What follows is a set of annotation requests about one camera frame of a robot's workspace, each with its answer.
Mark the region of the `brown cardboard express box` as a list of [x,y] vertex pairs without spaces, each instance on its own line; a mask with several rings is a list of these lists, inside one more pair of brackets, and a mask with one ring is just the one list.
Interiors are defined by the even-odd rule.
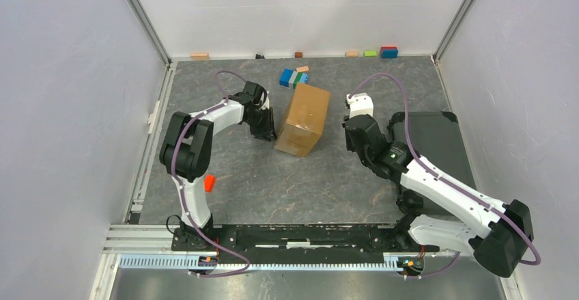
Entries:
[[307,156],[323,135],[330,92],[300,83],[286,107],[274,148],[298,157]]

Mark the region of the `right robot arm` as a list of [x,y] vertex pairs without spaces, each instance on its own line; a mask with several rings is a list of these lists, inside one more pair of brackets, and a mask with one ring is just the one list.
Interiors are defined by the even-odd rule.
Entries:
[[398,248],[433,245],[468,254],[499,277],[510,277],[519,264],[541,264],[527,205],[486,196],[436,167],[410,144],[388,141],[369,114],[345,117],[343,128],[347,150],[377,177],[432,200],[456,218],[413,217],[394,233]]

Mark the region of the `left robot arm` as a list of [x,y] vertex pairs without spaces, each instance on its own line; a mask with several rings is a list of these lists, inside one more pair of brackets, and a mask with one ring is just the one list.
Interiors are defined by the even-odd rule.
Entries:
[[212,213],[206,201],[206,193],[213,185],[207,174],[213,138],[237,124],[247,124],[256,139],[277,138],[269,93],[264,87],[247,81],[241,92],[227,95],[207,109],[174,113],[160,149],[159,161],[178,190],[180,229],[188,234],[190,244],[201,251],[214,243]]

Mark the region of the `blue green block stack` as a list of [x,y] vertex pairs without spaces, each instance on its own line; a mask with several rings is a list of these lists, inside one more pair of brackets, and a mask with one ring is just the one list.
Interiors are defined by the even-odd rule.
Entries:
[[309,75],[305,72],[285,69],[279,78],[279,85],[295,89],[298,84],[308,84]]

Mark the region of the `small red block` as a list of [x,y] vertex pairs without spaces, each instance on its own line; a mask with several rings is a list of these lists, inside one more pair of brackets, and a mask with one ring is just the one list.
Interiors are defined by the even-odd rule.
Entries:
[[204,191],[206,193],[211,193],[214,188],[215,182],[216,182],[215,176],[207,174],[203,181]]

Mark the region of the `red blue block at wall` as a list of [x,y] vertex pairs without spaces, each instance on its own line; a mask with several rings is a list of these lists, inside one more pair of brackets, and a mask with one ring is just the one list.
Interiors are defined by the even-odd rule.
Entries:
[[399,55],[399,50],[396,46],[382,46],[380,48],[380,57],[382,59],[393,59],[397,58]]

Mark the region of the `tan block at wall left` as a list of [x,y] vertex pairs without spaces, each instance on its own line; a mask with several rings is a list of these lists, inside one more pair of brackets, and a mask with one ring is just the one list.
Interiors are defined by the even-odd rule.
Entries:
[[190,54],[190,58],[194,61],[209,60],[210,55],[207,52],[194,52]]

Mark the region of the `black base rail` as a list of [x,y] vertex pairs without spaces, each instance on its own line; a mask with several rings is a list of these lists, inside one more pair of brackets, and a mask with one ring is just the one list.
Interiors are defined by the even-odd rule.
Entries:
[[385,253],[438,251],[400,227],[374,223],[206,226],[204,236],[181,223],[173,251],[198,251],[219,264],[378,264]]

